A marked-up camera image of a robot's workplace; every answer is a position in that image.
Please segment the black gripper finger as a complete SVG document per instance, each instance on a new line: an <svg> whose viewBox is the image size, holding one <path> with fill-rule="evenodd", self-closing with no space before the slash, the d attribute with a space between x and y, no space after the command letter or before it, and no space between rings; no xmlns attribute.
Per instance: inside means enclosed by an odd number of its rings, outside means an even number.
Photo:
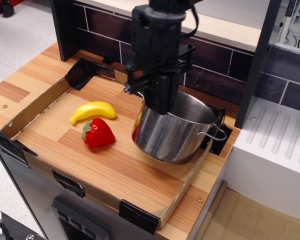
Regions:
<svg viewBox="0 0 300 240"><path fill-rule="evenodd" d="M172 74L169 80L170 80L169 95L168 95L169 98L168 98L168 107L167 107L168 112L170 112L174 106L175 99L177 97L177 93L180 86L181 74L179 72Z"/></svg>
<svg viewBox="0 0 300 240"><path fill-rule="evenodd" d="M145 105L160 115L168 111L169 77L157 75L145 90Z"/></svg>

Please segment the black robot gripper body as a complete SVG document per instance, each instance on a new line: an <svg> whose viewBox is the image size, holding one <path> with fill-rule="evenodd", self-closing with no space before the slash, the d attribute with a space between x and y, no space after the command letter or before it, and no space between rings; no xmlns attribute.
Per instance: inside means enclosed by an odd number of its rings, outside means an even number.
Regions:
<svg viewBox="0 0 300 240"><path fill-rule="evenodd" d="M125 65L128 72L125 92L145 89L166 92L173 89L173 78L191 60L179 63L181 56L191 56L194 47L180 45L182 38L190 38L196 30L182 33L186 11L195 16L195 0L151 0L135 6L131 15L131 48L134 58Z"/></svg>

